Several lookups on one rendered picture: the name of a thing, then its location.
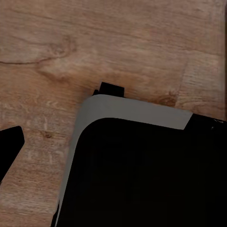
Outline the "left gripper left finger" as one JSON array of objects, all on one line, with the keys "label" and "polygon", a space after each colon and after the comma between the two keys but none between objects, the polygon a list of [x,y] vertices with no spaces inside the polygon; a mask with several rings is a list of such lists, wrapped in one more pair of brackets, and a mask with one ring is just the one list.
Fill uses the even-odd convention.
[{"label": "left gripper left finger", "polygon": [[0,131],[0,183],[25,143],[20,126]]}]

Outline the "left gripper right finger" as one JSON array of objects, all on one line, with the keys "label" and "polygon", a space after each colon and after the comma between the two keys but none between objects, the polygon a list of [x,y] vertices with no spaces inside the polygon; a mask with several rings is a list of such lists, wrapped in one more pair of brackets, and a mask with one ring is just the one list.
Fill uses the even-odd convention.
[{"label": "left gripper right finger", "polygon": [[212,143],[224,159],[227,164],[227,128],[222,126],[216,126]]}]

